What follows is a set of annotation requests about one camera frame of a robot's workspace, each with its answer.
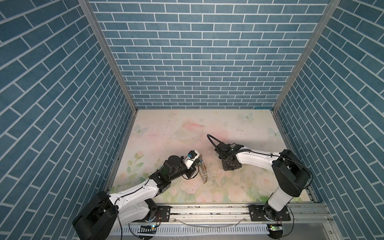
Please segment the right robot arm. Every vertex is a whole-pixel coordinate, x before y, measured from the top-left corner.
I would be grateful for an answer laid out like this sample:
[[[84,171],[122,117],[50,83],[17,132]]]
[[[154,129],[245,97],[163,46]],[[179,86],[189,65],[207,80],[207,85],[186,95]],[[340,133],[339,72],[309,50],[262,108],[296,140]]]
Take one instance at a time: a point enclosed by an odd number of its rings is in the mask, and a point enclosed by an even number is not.
[[[226,144],[210,134],[207,138],[222,160],[224,171],[234,171],[243,165],[252,165],[275,174],[278,187],[262,208],[263,217],[268,221],[276,221],[282,214],[287,213],[287,204],[293,198],[299,197],[312,183],[312,172],[290,150],[268,153],[243,145]]]

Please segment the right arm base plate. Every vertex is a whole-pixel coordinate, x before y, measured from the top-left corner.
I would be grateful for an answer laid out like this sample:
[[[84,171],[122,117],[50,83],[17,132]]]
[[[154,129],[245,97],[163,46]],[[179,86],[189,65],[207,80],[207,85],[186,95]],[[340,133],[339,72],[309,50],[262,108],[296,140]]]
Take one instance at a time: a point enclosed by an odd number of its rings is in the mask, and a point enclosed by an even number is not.
[[[264,205],[249,205],[250,218],[252,222],[263,222],[263,221],[291,221],[291,216],[287,206],[284,206],[281,211],[276,211],[270,207],[267,203]]]

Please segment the large keyring with chain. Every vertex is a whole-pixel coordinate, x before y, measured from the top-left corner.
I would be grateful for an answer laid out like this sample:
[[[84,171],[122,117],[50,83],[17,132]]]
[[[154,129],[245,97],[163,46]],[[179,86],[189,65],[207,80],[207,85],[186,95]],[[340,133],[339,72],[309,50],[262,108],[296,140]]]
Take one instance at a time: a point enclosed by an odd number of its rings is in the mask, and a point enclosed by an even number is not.
[[[203,160],[200,161],[200,163],[198,164],[198,167],[199,167],[199,174],[202,178],[203,184],[206,184],[208,181],[208,172]]]

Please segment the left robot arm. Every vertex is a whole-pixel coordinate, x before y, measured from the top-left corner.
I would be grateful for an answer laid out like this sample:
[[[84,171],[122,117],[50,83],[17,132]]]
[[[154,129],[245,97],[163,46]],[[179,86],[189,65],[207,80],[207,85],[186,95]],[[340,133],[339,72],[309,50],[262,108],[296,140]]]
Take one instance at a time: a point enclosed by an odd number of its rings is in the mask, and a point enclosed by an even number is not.
[[[111,231],[134,221],[150,221],[157,213],[154,198],[170,188],[173,180],[191,180],[199,173],[202,157],[190,151],[185,158],[170,156],[142,183],[128,190],[94,195],[73,220],[81,240],[104,240]]]

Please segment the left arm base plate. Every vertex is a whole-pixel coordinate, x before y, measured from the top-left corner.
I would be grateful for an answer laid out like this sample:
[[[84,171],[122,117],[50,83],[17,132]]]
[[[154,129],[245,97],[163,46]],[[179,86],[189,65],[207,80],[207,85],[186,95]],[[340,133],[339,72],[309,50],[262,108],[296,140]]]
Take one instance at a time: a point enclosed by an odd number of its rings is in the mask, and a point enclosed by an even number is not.
[[[156,210],[152,209],[141,220],[136,220],[134,223],[155,223],[155,222],[169,222],[171,216],[171,206],[157,206]]]

